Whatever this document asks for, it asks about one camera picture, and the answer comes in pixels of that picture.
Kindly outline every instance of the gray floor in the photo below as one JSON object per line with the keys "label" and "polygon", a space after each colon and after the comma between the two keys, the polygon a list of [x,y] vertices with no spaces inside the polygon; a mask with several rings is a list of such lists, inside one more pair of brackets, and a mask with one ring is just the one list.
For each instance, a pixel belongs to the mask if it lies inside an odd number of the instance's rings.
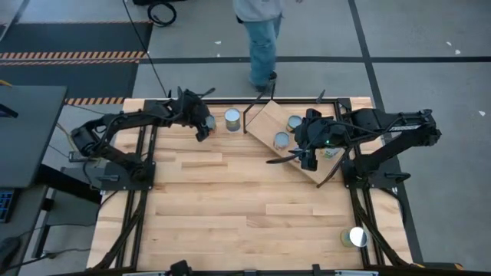
{"label": "gray floor", "polygon": [[[133,19],[144,20],[145,10],[128,2]],[[487,0],[356,0],[356,4],[372,57],[491,55],[491,2]],[[176,3],[176,9],[175,25],[153,30],[149,49],[153,58],[248,55],[246,33],[235,22],[230,0],[189,0]],[[11,12],[3,13],[0,18],[13,17]],[[127,18],[121,2],[115,0],[83,4],[31,0],[21,17],[21,22],[120,20]],[[360,57],[348,2],[305,0],[296,5],[287,0],[278,55]],[[247,82],[249,66],[244,63],[158,64],[156,68],[167,90],[178,85],[196,92],[216,87],[214,97],[254,96]],[[412,174],[406,187],[424,260],[491,271],[487,235],[491,215],[486,204],[491,198],[486,174],[491,169],[491,64],[375,64],[374,69],[387,111],[431,108],[443,133],[436,146],[400,155],[403,171]],[[371,96],[363,64],[280,63],[277,71],[279,96],[317,96],[323,89],[326,96]],[[133,96],[162,97],[150,65],[140,65]],[[120,106],[91,108],[115,112]],[[71,129],[95,117],[65,107],[60,123]],[[59,131],[51,145],[68,153]],[[67,165],[51,149],[44,161],[55,168]],[[60,227],[57,231],[48,249],[91,245],[93,228]],[[67,244],[67,237],[74,244]],[[80,271],[86,259],[86,253],[68,253],[25,267],[21,274]]]}

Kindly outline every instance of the wooden table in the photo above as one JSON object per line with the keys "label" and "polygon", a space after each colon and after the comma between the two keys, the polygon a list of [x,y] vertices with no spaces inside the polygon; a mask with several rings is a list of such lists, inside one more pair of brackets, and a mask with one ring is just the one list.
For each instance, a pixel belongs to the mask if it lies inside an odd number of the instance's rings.
{"label": "wooden table", "polygon": [[[123,109],[135,111],[143,103],[144,99],[127,99]],[[353,110],[372,107],[369,97],[352,97],[351,104]],[[242,112],[247,105],[209,105],[218,129],[202,143],[196,141],[196,130],[159,128],[157,172],[147,200],[138,271],[166,270],[183,259],[195,271],[308,270],[312,264],[322,269],[362,268],[359,251],[340,242],[341,230],[354,227],[341,172],[316,189],[290,164],[265,164],[277,155],[250,133],[227,131],[223,114],[230,107]],[[248,122],[263,107],[254,106]],[[329,104],[282,107],[302,116],[310,107],[323,116],[334,115]],[[115,146],[132,152],[137,137],[138,129],[121,131]],[[361,149],[371,153],[380,146],[375,140]],[[119,235],[126,197],[119,192],[101,209],[88,267],[102,259]],[[375,189],[371,197],[382,235],[412,262],[397,200]],[[127,243],[126,265],[132,241]],[[369,249],[375,264],[372,245]]]}

